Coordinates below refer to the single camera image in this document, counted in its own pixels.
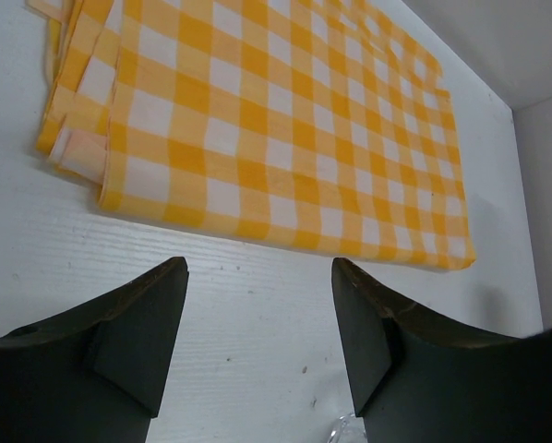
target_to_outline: white wall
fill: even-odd
[[[514,113],[534,266],[546,328],[552,326],[552,99]]]
[[[512,109],[552,97],[552,0],[403,0]]]

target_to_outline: checkered tablecloth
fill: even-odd
[[[101,182],[105,210],[473,262],[441,67],[370,3],[76,0],[66,40],[38,147]]]

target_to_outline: yellow gingham cloth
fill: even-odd
[[[39,149],[102,180],[104,209],[330,254],[473,262],[441,68],[368,2],[73,12]],[[87,165],[82,146],[105,160]]]
[[[48,18],[48,45],[44,57],[44,72],[49,85],[52,85],[60,69],[73,0],[27,0],[27,3]]]

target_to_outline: clear plastic object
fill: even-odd
[[[366,443],[365,424],[353,413],[340,417],[327,443]]]

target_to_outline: white surface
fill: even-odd
[[[541,312],[552,327],[552,99],[514,113]]]
[[[513,109],[552,97],[552,0],[405,0]]]
[[[361,264],[460,321],[516,336],[541,318],[510,109],[403,3],[378,2],[444,65],[479,259],[444,273]],[[351,410],[330,257],[101,214],[33,152],[44,22],[0,0],[0,335],[185,256],[186,306],[149,442],[324,441]]]

